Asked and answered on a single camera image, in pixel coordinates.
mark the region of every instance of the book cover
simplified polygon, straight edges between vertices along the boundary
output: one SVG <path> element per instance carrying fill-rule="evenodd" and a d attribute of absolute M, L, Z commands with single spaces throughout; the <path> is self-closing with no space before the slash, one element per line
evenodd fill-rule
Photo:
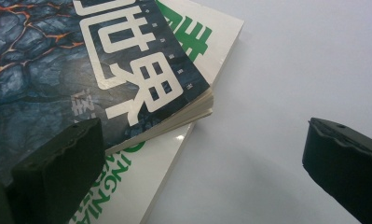
<path fill-rule="evenodd" d="M 198 53 L 190 58 L 214 84 L 243 21 L 188 0 L 159 0 L 158 5 L 183 49 L 188 55 Z M 173 18 L 180 21 L 177 26 Z M 70 223 L 145 223 L 193 127 L 188 124 L 108 157 Z"/>
<path fill-rule="evenodd" d="M 208 89 L 153 0 L 0 0 L 0 181 L 82 119 L 111 148 Z"/>

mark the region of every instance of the white surface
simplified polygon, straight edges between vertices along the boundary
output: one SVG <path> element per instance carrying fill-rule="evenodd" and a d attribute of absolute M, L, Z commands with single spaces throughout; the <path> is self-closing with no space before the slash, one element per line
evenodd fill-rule
<path fill-rule="evenodd" d="M 372 0 L 195 2 L 245 24 L 147 223 L 359 223 L 301 159 L 311 117 L 372 138 Z"/>

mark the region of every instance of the book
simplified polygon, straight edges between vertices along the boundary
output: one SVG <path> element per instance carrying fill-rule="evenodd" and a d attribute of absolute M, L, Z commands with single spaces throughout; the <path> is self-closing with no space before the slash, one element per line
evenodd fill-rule
<path fill-rule="evenodd" d="M 190 58 L 211 85 L 216 83 L 243 21 L 188 0 L 157 2 L 176 37 L 193 40 L 195 45 L 182 43 L 184 50 L 188 55 L 192 50 L 198 52 Z M 181 18 L 177 26 L 171 23 L 173 18 Z M 194 124 L 109 156 L 102 175 L 70 223 L 145 223 Z"/>
<path fill-rule="evenodd" d="M 0 0 L 0 181 L 100 118 L 106 154 L 212 113 L 208 82 L 154 0 Z"/>

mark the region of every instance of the white table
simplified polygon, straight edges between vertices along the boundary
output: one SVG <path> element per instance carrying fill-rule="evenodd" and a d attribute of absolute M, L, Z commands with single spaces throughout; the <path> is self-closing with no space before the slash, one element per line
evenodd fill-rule
<path fill-rule="evenodd" d="M 301 160 L 311 117 L 372 138 L 372 0 L 194 1 L 245 24 L 147 223 L 359 223 Z"/>

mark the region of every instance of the blue cracked pattern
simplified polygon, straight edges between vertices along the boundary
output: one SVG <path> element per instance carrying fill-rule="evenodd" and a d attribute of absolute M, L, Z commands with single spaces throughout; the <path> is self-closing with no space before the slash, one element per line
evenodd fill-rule
<path fill-rule="evenodd" d="M 104 1 L 89 0 L 82 4 L 86 7 L 101 2 Z M 167 58 L 175 55 L 171 62 L 173 72 L 186 67 L 189 74 L 178 76 L 185 90 L 183 97 L 153 113 L 144 104 L 139 124 L 130 127 L 126 114 L 107 119 L 105 109 L 133 99 L 138 87 L 127 82 L 109 91 L 98 88 L 80 32 L 83 18 L 76 15 L 71 0 L 0 0 L 0 181 L 9 184 L 13 165 L 76 119 L 89 118 L 90 114 L 75 117 L 72 95 L 89 90 L 94 113 L 103 123 L 105 148 L 110 148 L 162 122 L 209 87 L 178 45 L 155 2 L 139 0 L 130 7 L 135 5 L 140 5 L 142 11 L 150 10 L 148 15 L 136 17 L 161 25 L 153 31 L 149 24 L 141 26 L 143 33 L 153 32 L 157 41 L 148 43 L 147 51 L 134 47 L 108 54 L 103 52 L 97 31 L 118 21 L 92 25 L 105 75 L 110 77 L 108 64 L 118 63 L 130 71 L 130 61 L 158 51 Z M 166 43 L 160 43 L 162 37 Z M 201 84 L 188 91 L 186 85 L 191 82 Z"/>

